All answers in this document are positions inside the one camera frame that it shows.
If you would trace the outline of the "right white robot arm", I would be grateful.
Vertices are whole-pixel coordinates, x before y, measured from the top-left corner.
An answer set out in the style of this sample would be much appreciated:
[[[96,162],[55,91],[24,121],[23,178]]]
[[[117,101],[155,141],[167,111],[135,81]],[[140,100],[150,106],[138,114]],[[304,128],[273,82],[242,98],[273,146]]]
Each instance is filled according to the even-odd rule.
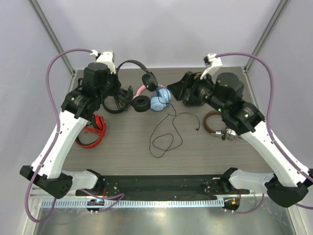
[[[177,101],[198,99],[214,108],[225,125],[247,141],[267,162],[271,173],[245,172],[231,167],[221,177],[221,189],[233,193],[246,189],[267,194],[281,207],[288,208],[303,200],[312,183],[312,170],[293,159],[290,163],[271,139],[264,115],[243,97],[244,84],[233,73],[224,72],[215,82],[210,75],[188,71],[184,77],[167,86]]]

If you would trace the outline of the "black wired on-ear headphones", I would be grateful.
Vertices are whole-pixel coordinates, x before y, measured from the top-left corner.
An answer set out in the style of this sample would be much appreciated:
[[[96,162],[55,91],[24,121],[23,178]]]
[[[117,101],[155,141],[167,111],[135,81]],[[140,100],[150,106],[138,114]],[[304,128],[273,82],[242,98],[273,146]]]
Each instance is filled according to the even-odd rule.
[[[126,60],[124,62],[122,62],[116,69],[116,71],[118,72],[121,67],[126,64],[126,63],[130,63],[130,64],[135,64],[138,67],[140,67],[141,70],[143,70],[145,72],[145,74],[142,76],[142,83],[143,86],[140,87],[135,96],[133,97],[133,100],[131,102],[132,107],[134,108],[134,110],[136,112],[142,113],[145,112],[147,110],[150,109],[150,98],[153,95],[153,92],[157,90],[159,83],[157,82],[157,79],[155,77],[155,75],[147,69],[147,67],[139,62],[138,60],[134,60],[134,59],[129,59]],[[193,116],[197,119],[198,121],[198,126],[195,128],[196,131],[199,131],[200,127],[201,127],[201,123],[200,123],[200,119],[197,115],[192,114],[192,113],[188,113],[188,112],[182,112],[182,113],[177,113],[176,109],[174,108],[173,104],[170,102],[170,107],[172,107],[174,113],[170,114],[167,113],[167,115],[155,126],[153,132],[151,133],[150,137],[149,137],[149,152],[150,154],[154,157],[154,158],[162,158],[168,151],[174,150],[178,147],[180,147],[183,144],[183,138],[180,135],[177,127],[175,126],[175,119],[181,115],[190,115]],[[153,135],[155,134],[157,128],[168,118],[168,117],[172,117],[172,126],[176,132],[176,134],[178,135],[178,137],[180,138],[180,144],[173,146],[175,137],[172,133],[165,133],[163,135],[157,136],[156,138],[152,138]],[[165,136],[170,136],[171,137],[171,142],[168,145],[168,147],[164,148],[160,148],[158,146],[155,145],[155,141],[159,138],[165,137]]]

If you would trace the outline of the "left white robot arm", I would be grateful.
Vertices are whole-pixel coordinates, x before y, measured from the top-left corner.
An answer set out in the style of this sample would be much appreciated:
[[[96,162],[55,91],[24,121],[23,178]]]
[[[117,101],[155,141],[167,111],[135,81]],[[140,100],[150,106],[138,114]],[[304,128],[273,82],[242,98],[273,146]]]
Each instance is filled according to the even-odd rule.
[[[90,63],[84,69],[82,84],[69,92],[57,114],[54,133],[32,165],[21,168],[20,174],[56,199],[71,190],[87,189],[97,196],[103,192],[102,176],[93,171],[63,171],[64,161],[77,136],[100,108],[102,101],[118,92],[113,62]]]

